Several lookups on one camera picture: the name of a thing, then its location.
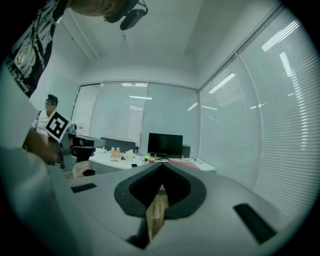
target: white wall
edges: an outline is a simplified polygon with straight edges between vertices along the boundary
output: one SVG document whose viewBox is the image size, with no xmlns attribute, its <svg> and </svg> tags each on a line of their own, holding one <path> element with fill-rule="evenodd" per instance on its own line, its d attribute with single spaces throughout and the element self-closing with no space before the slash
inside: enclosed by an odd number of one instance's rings
<svg viewBox="0 0 320 256">
<path fill-rule="evenodd" d="M 236 21 L 228 28 L 218 47 L 203 47 L 203 50 L 195 55 L 199 88 L 214 75 L 220 65 L 228 59 L 233 51 L 257 29 L 257 26 L 279 4 L 277 0 L 249 0 L 247 2 L 246 7 Z"/>
<path fill-rule="evenodd" d="M 58 97 L 58 110 L 71 118 L 78 78 L 86 65 L 63 29 L 57 26 L 50 61 L 30 98 L 31 103 L 37 110 L 44 110 L 48 94 L 53 94 Z"/>
<path fill-rule="evenodd" d="M 197 87 L 194 59 L 168 53 L 115 53 L 90 64 L 81 83 L 101 81 L 143 81 Z"/>
</svg>

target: black slot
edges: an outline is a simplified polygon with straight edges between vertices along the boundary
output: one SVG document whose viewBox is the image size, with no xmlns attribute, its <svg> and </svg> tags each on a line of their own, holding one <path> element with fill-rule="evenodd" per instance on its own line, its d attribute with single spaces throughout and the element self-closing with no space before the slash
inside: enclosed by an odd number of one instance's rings
<svg viewBox="0 0 320 256">
<path fill-rule="evenodd" d="M 88 183 L 88 184 L 84 184 L 84 185 L 80 185 L 80 186 L 73 186 L 71 189 L 73 191 L 73 193 L 78 193 L 81 191 L 86 191 L 86 190 L 90 190 L 95 188 L 96 185 L 93 183 Z"/>
<path fill-rule="evenodd" d="M 277 234 L 247 203 L 233 207 L 259 244 Z"/>
</svg>

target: computer monitor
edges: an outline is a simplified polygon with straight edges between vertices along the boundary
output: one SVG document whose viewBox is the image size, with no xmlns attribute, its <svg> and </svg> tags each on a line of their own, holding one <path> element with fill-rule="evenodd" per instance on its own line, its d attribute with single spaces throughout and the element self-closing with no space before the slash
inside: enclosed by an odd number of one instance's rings
<svg viewBox="0 0 320 256">
<path fill-rule="evenodd" d="M 149 133 L 148 153 L 182 156 L 182 135 Z"/>
</svg>

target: white desk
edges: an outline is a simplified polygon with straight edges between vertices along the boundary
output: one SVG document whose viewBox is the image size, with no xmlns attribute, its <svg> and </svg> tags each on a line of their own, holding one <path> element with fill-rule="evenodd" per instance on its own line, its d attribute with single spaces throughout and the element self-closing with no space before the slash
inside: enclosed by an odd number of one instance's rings
<svg viewBox="0 0 320 256">
<path fill-rule="evenodd" d="M 178 158 L 170 158 L 170 160 L 177 161 L 177 162 L 187 162 L 186 160 L 179 160 Z M 89 158 L 89 162 L 90 162 L 90 169 L 95 170 L 96 174 L 115 172 L 117 170 L 131 169 L 132 168 L 131 164 L 136 164 L 138 166 L 142 165 L 141 161 L 139 160 L 137 161 L 135 158 L 133 158 L 132 161 L 122 160 L 120 162 L 111 162 L 109 151 L 105 153 L 97 153 L 97 152 L 94 153 L 94 156 L 91 156 Z M 213 172 L 216 170 L 215 167 L 207 164 L 206 162 L 198 163 L 198 162 L 194 162 L 193 160 L 190 160 L 190 162 L 192 162 L 195 166 L 197 166 L 201 171 L 204 171 L 204 172 Z"/>
</svg>

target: black graphic t-shirt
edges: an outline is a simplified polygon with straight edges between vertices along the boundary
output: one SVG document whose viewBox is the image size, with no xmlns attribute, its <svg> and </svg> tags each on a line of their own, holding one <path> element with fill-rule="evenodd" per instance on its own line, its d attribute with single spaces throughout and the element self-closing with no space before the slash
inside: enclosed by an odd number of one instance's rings
<svg viewBox="0 0 320 256">
<path fill-rule="evenodd" d="M 13 78 L 29 98 L 48 65 L 56 25 L 67 3 L 68 0 L 43 0 L 35 18 L 4 59 Z"/>
</svg>

